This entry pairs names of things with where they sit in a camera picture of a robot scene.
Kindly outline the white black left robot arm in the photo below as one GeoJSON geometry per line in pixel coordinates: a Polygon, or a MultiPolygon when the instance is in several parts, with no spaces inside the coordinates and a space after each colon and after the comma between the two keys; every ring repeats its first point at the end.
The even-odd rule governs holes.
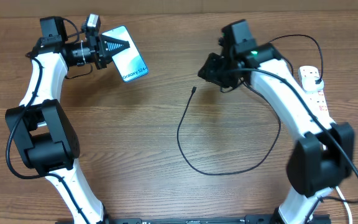
{"type": "Polygon", "coordinates": [[[104,69],[130,44],[100,34],[101,21],[96,14],[90,14],[74,34],[84,34],[85,41],[69,42],[66,21],[58,16],[40,19],[42,36],[26,54],[32,63],[27,92],[19,106],[5,114],[10,131],[6,163],[20,179],[46,178],[66,203],[73,223],[111,223],[106,207],[81,170],[78,136],[60,104],[60,96],[70,67],[89,64],[104,69]]]}

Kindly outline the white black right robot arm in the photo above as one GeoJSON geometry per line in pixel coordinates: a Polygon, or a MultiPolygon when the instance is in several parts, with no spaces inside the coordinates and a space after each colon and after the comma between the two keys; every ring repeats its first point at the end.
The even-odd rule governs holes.
{"type": "Polygon", "coordinates": [[[246,222],[330,223],[329,215],[314,211],[355,170],[354,130],[320,112],[278,50],[271,43],[256,43],[247,21],[233,22],[221,31],[222,52],[209,54],[199,77],[221,88],[236,88],[245,81],[267,100],[295,142],[286,168],[291,188],[285,201],[273,214],[248,215],[246,222]]]}

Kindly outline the Samsung Galaxy smartphone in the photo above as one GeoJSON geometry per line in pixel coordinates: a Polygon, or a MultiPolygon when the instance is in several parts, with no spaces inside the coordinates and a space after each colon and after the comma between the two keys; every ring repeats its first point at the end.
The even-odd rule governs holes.
{"type": "Polygon", "coordinates": [[[128,49],[112,56],[112,60],[124,82],[130,82],[148,74],[149,69],[125,26],[106,31],[103,35],[129,42],[128,49]]]}

